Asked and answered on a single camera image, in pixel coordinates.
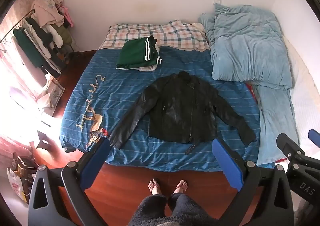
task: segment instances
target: folded clothes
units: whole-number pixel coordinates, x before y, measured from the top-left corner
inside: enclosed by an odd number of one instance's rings
[[[155,70],[158,64],[162,63],[156,42],[157,40],[153,35],[125,42],[116,68],[121,70],[136,69],[139,71]]]
[[[59,14],[53,0],[35,0],[32,6],[37,13],[41,28],[46,24],[56,24],[58,27],[62,26],[64,16]]]

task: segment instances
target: wooden floor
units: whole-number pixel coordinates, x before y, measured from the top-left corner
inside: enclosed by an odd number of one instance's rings
[[[59,82],[65,87],[54,116],[62,118],[69,97],[76,86],[83,70],[89,63],[94,52],[86,52],[84,56],[76,57],[62,73]],[[77,161],[82,153],[75,151],[66,154],[55,143],[58,139],[48,139],[54,145],[50,152],[35,149],[36,162],[49,168],[64,167],[69,161]],[[125,167],[104,164],[93,186],[86,194],[99,214],[109,226],[125,226],[129,222],[139,203],[150,194],[148,183],[152,178],[158,178],[161,190],[165,195],[171,194],[181,179],[188,182],[187,194],[201,205],[209,215],[219,218],[236,194],[222,172],[159,172],[141,167]],[[61,190],[67,209],[75,223],[81,225],[64,190]],[[256,205],[258,194],[252,202],[250,211],[243,222],[251,217]],[[170,216],[166,207],[165,213]]]

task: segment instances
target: feet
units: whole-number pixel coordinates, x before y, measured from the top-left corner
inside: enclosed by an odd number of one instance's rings
[[[178,183],[178,185],[173,193],[184,193],[187,189],[188,189],[187,182],[184,180],[181,180],[180,183]]]
[[[153,195],[154,194],[162,194],[161,190],[160,190],[160,186],[159,186],[158,182],[156,181],[156,179],[153,179],[152,181],[150,181],[148,187],[149,187],[151,194],[153,194]],[[181,180],[178,183],[178,185],[173,193],[184,193],[187,189],[188,189],[187,182],[184,180]]]
[[[161,190],[160,190],[160,186],[158,184],[158,182],[153,179],[152,181],[150,181],[149,185],[149,190],[151,194],[161,194]]]

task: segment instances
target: hanging clothes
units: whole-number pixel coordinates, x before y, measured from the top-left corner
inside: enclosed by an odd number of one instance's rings
[[[36,46],[24,28],[21,28],[20,30],[14,29],[13,35],[16,37],[21,49],[25,52],[26,56],[35,67],[47,70],[55,78],[59,77],[61,70],[55,67],[49,59],[46,59],[42,55],[42,51]]]
[[[47,84],[47,78],[44,76],[48,72],[42,69],[40,67],[35,67],[32,62],[29,60],[28,56],[25,54],[25,52],[22,50],[22,48],[19,46],[17,38],[15,36],[11,37],[13,46],[15,47],[16,51],[21,57],[22,63],[25,65],[25,67],[28,69],[31,76],[34,78],[34,80],[41,86],[44,87]]]
[[[37,33],[33,29],[32,25],[30,25],[26,20],[24,20],[22,26],[29,33],[29,35],[31,36],[32,40],[34,42],[36,42],[37,46],[43,52],[44,56],[47,57],[48,59],[51,58],[51,54],[50,54],[49,50],[43,45],[43,42],[42,42],[41,38],[37,35]]]
[[[36,13],[33,13],[31,15],[31,17],[39,24],[39,20],[38,20]],[[46,24],[42,29],[44,31],[46,31],[47,33],[51,33],[51,35],[53,37],[53,41],[58,48],[61,48],[63,46],[62,37],[58,34],[58,32],[50,24]]]
[[[49,44],[53,40],[53,35],[51,33],[45,32],[33,18],[25,18],[25,20],[33,27],[37,36],[41,39],[43,45],[48,48]]]
[[[34,25],[36,24],[39,26],[34,19],[31,21]],[[27,30],[29,35],[31,36],[31,39],[36,42],[42,53],[44,54],[44,57],[47,59],[50,59],[50,61],[55,65],[55,67],[58,70],[62,70],[65,67],[65,63],[57,56],[57,54],[50,48],[50,47],[45,47],[43,44],[42,39],[38,36],[37,32],[33,28],[33,25],[30,25],[27,21],[24,21],[23,27]]]
[[[56,24],[51,25],[57,33],[62,37],[63,43],[67,45],[72,44],[72,38],[71,35],[69,34],[68,30],[64,26],[58,27]]]
[[[53,0],[35,0],[33,7],[37,13],[40,27],[46,24],[57,24],[58,27],[62,26],[64,16],[59,14]]]
[[[64,16],[64,18],[69,22],[70,27],[73,27],[73,23],[72,23],[72,20],[71,20],[70,15],[69,15],[68,8],[65,7],[65,6],[61,6],[58,11],[59,11],[60,13],[62,13],[62,15]]]

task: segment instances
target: black leather jacket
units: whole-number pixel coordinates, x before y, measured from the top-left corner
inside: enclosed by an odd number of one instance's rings
[[[208,82],[182,71],[161,77],[148,86],[124,114],[110,135],[110,143],[121,148],[139,120],[150,114],[150,137],[179,143],[198,143],[217,137],[216,115],[238,129],[245,146],[255,140],[254,132]]]

